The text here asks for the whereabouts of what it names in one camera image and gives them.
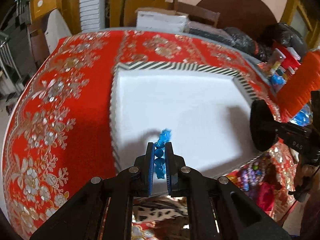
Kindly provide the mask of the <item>leopard print bow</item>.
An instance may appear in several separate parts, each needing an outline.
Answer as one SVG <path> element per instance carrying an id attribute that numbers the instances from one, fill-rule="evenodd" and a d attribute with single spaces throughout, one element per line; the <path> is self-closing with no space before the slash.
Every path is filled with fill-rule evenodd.
<path id="1" fill-rule="evenodd" d="M 137 222 L 158 222 L 176 217 L 187 217 L 187 199 L 170 196 L 136 198 L 133 201 L 132 212 Z"/>

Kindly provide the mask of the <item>red velvet bow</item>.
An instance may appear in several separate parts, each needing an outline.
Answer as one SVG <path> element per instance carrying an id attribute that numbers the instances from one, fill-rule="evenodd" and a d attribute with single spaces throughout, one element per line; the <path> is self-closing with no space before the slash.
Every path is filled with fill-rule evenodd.
<path id="1" fill-rule="evenodd" d="M 262 184 L 258 187 L 255 203 L 265 213 L 270 213 L 274 207 L 276 192 L 281 190 L 282 186 L 277 180 L 277 175 L 266 174 Z"/>

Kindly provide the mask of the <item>orange plastic bottle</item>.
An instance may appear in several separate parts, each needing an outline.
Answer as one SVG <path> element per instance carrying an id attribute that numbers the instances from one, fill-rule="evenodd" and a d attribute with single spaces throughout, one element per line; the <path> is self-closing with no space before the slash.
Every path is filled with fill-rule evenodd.
<path id="1" fill-rule="evenodd" d="M 277 93 L 276 101 L 281 119 L 290 121 L 319 90 L 319 50 L 309 51 L 296 73 Z"/>

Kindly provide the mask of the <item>red floral tablecloth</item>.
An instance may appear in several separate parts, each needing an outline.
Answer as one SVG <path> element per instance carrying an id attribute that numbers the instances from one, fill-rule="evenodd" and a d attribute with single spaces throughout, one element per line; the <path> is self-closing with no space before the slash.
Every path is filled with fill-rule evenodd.
<path id="1" fill-rule="evenodd" d="M 255 100 L 268 99 L 268 90 L 243 55 L 200 38 L 137 30 L 105 30 L 62 38 L 31 78 L 7 126 L 2 179 L 8 217 L 2 222 L 2 239 L 31 239 L 92 178 L 109 179 L 122 171 L 116 168 L 112 147 L 112 81 L 117 64 L 138 62 L 231 68 L 244 76 L 256 93 Z M 165 144 L 171 143 L 170 138 L 171 131 L 164 129 L 152 142 L 152 191 L 148 197 L 133 201 L 170 196 L 165 165 Z M 282 186 L 276 201 L 278 193 L 292 188 L 292 180 L 278 177 L 274 152 L 289 154 L 283 144 L 276 144 L 213 179 L 227 177 L 255 203 L 265 175 L 275 173 Z M 190 239 L 189 217 L 137 222 L 132 214 L 130 239 Z"/>

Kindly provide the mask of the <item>clear snack jar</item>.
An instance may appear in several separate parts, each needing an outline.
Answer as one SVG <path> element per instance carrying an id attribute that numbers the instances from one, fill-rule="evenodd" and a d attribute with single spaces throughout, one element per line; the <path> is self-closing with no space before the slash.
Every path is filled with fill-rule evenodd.
<path id="1" fill-rule="evenodd" d="M 266 65 L 267 75 L 272 76 L 285 59 L 286 56 L 278 48 L 276 48 L 268 59 Z"/>

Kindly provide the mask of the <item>striped white tray box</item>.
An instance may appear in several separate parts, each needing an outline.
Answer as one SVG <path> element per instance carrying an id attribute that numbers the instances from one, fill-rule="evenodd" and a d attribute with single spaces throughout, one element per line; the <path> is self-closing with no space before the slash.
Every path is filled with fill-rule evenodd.
<path id="1" fill-rule="evenodd" d="M 231 68 L 174 62 L 119 63 L 114 68 L 110 128 L 116 168 L 124 170 L 171 131 L 174 153 L 215 178 L 259 154 L 249 130 L 256 93 Z"/>

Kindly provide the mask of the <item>black plastic bag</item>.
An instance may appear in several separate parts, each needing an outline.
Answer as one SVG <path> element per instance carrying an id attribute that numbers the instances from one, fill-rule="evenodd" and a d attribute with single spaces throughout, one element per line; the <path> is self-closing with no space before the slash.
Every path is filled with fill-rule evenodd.
<path id="1" fill-rule="evenodd" d="M 293 48 L 300 57 L 308 52 L 308 46 L 302 35 L 285 23 L 269 25 L 257 39 L 235 27 L 224 28 L 235 42 L 234 48 L 266 62 L 272 54 L 272 46 L 276 42 L 285 48 Z"/>

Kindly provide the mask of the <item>dark packaged bundle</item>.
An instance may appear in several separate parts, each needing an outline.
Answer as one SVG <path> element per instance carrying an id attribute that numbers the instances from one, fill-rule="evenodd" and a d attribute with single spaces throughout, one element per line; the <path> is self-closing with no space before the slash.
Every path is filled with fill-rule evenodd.
<path id="1" fill-rule="evenodd" d="M 234 45 L 234 40 L 231 37 L 231 35 L 229 35 L 222 29 L 212 27 L 211 25 L 189 21 L 185 25 L 184 31 L 189 34 L 197 35 L 210 40 L 228 44 L 229 46 Z"/>

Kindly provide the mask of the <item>round dark wooden tabletop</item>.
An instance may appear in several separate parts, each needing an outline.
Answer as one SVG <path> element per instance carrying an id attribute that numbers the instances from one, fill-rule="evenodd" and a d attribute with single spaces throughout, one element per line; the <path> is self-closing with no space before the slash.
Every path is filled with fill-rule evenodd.
<path id="1" fill-rule="evenodd" d="M 217 27 L 235 27 L 257 40 L 269 25 L 277 24 L 271 9 L 262 0 L 201 0 L 198 7 L 220 14 Z"/>

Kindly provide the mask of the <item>wooden slatted chair back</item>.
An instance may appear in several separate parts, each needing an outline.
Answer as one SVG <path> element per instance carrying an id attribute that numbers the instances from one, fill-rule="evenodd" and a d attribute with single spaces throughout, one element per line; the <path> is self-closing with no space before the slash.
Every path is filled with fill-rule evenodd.
<path id="1" fill-rule="evenodd" d="M 172 4 L 175 11 L 187 14 L 191 17 L 192 21 L 200 20 L 200 23 L 212 25 L 214 28 L 217 27 L 220 17 L 219 12 L 213 12 L 202 7 L 180 2 L 179 0 L 173 0 Z"/>

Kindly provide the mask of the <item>white ironing board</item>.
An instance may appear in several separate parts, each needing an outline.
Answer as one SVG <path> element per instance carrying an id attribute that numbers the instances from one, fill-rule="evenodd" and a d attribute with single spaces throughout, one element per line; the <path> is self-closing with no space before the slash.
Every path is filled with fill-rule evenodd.
<path id="1" fill-rule="evenodd" d="M 67 23 L 57 9 L 54 9 L 49 14 L 47 29 L 44 32 L 44 36 L 50 54 L 55 50 L 60 39 L 72 36 Z"/>

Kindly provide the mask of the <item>white cardboard box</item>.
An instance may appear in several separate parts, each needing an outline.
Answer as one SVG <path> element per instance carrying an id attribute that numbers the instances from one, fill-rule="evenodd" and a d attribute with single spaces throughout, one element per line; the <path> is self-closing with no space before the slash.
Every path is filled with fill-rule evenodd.
<path id="1" fill-rule="evenodd" d="M 138 8 L 136 14 L 137 29 L 182 33 L 189 22 L 187 15 L 179 14 L 175 10 L 145 7 Z"/>

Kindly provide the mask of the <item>white louvered panel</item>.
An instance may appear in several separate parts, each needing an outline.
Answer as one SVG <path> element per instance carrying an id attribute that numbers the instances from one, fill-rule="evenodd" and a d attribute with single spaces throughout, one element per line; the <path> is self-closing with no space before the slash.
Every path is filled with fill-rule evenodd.
<path id="1" fill-rule="evenodd" d="M 105 28 L 105 0 L 79 0 L 79 12 L 82 32 Z"/>

